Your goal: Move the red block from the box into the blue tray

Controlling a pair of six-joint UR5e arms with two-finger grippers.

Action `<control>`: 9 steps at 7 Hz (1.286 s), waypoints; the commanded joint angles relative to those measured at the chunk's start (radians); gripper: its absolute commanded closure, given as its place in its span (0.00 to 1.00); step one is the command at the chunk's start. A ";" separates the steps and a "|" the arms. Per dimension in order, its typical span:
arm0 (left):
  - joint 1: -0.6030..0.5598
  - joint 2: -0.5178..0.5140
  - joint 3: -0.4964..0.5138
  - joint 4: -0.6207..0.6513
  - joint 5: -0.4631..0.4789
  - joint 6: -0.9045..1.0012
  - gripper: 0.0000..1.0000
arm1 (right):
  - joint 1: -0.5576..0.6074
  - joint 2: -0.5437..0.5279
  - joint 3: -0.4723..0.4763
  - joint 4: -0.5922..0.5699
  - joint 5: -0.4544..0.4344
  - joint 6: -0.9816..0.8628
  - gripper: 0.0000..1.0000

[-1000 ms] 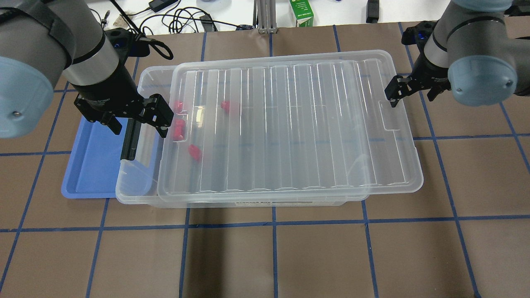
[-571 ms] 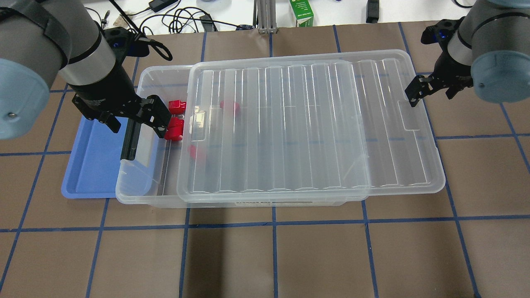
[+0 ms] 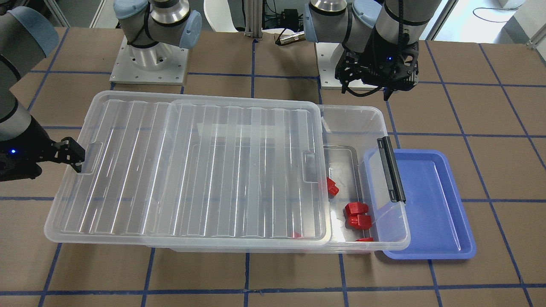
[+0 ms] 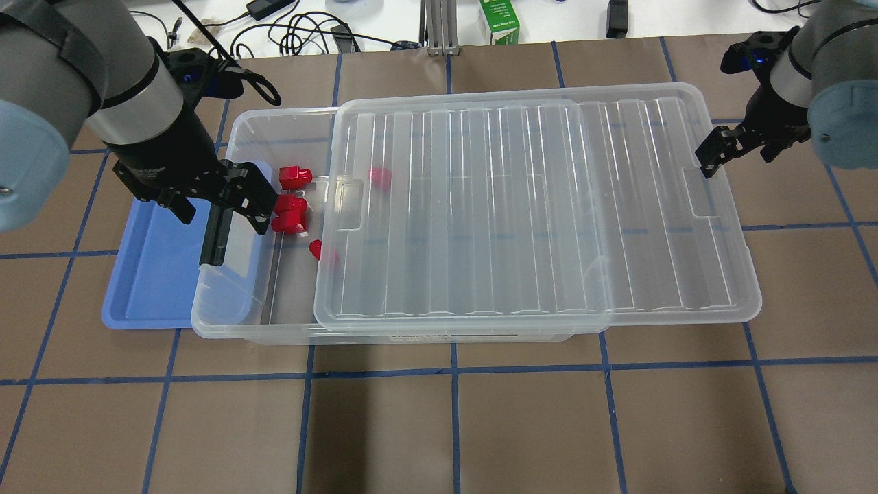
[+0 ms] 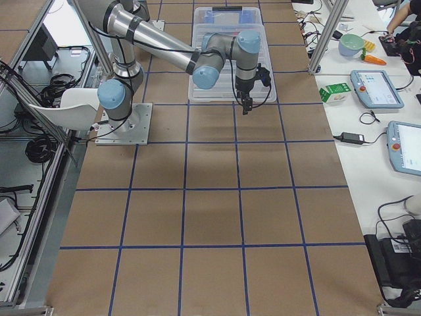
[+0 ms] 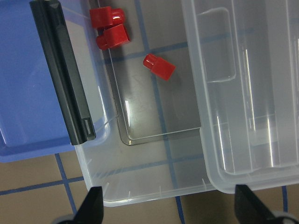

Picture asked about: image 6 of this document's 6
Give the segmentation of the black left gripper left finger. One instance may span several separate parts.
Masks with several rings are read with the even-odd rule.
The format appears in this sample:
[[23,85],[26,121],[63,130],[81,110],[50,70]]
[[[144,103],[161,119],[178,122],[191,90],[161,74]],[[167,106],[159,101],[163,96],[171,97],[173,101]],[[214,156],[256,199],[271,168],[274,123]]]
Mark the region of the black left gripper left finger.
[[72,222],[74,224],[101,224],[103,217],[102,187],[91,187]]

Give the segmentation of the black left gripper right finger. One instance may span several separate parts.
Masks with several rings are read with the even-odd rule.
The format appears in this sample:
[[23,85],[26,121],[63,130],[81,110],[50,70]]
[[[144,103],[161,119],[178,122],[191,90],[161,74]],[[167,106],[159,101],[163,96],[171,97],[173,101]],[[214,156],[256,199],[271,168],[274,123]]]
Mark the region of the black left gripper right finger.
[[240,224],[278,224],[274,214],[247,185],[235,186],[235,216]]

